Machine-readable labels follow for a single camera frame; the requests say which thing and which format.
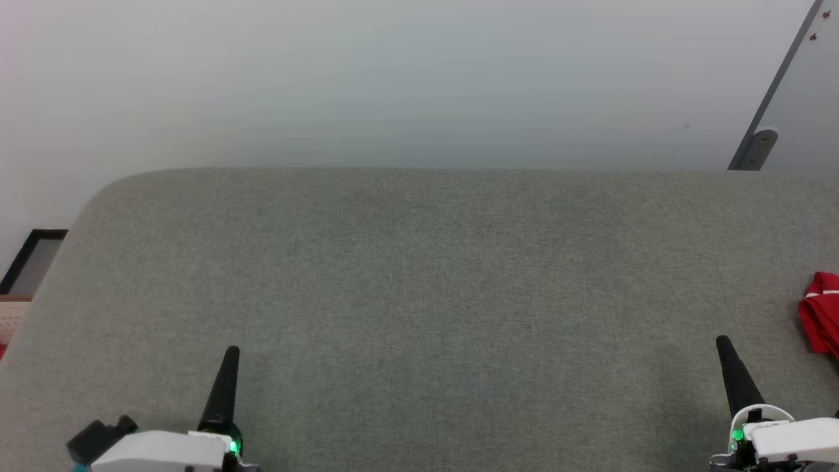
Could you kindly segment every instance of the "red object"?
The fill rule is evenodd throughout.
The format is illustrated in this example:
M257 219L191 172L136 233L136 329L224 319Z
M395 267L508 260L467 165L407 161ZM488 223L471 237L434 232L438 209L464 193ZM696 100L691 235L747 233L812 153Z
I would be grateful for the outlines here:
M798 314L813 352L839 359L839 275L816 272L798 304Z

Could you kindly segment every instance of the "gray metal strip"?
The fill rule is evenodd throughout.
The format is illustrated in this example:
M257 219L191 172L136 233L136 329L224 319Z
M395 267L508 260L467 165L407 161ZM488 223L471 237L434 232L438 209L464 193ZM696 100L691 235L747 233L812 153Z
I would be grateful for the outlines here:
M763 101L760 103L758 111L754 114L752 123L748 125L746 135L743 136L743 140L740 141L740 146L737 148L737 152L734 153L731 164L728 165L729 170L736 170L740 166L740 160L742 160L743 155L746 154L746 148L748 147L748 143L752 140L754 130L758 128L760 120L763 118L763 114L766 113L766 108L769 107L769 102L772 102L772 96L774 96L775 91L778 90L778 85L781 83L781 79L784 78L784 74L789 68L789 64L792 62L793 57L795 57L795 52L798 51L798 47L801 45L801 42L804 41L807 31L810 30L810 25L813 23L813 18L816 17L816 13L819 12L822 2L823 0L815 0L813 2L813 6L810 7L810 11L807 12L807 16L804 18L804 23L798 30L798 34L795 35L792 45L789 46L787 55L781 62L781 67L778 69L778 72L775 74L775 78L769 85L769 89L766 91L766 96L763 97Z

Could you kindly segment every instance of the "folded red fabric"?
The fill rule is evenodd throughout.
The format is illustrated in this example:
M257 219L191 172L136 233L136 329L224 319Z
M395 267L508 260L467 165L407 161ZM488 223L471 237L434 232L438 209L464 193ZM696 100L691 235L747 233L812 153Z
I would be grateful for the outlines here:
M839 359L839 275L816 272L798 314L813 352Z

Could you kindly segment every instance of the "gray floor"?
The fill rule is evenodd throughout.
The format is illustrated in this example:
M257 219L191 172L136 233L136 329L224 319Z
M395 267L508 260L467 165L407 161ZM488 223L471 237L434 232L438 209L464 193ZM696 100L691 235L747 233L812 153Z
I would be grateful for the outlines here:
M12 285L9 295L34 295L60 246L60 239L41 239Z

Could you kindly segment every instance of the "gray fabric surface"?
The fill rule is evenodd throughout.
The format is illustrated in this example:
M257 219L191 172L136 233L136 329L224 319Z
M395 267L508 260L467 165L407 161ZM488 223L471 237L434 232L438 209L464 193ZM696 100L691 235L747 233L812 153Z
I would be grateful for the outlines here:
M178 170L109 186L0 362L4 470L89 421L198 422L228 344L267 471L703 470L714 346L839 407L795 304L839 269L832 182L759 174Z

